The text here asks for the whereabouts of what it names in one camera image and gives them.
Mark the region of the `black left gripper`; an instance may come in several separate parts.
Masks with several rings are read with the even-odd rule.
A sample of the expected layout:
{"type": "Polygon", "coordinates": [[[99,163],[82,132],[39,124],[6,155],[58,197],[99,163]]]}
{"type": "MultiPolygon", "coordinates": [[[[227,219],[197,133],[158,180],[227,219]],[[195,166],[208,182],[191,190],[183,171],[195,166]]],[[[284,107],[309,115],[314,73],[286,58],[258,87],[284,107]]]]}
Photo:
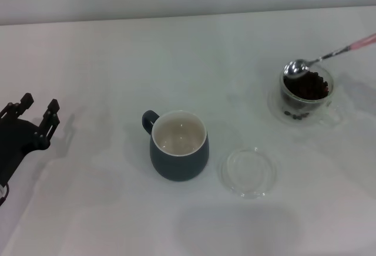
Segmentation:
{"type": "Polygon", "coordinates": [[[60,120],[59,103],[52,99],[42,121],[37,127],[29,121],[17,119],[34,103],[30,93],[24,94],[19,103],[9,102],[1,111],[1,119],[15,120],[1,124],[1,185],[5,186],[30,152],[46,150],[60,120]]]}

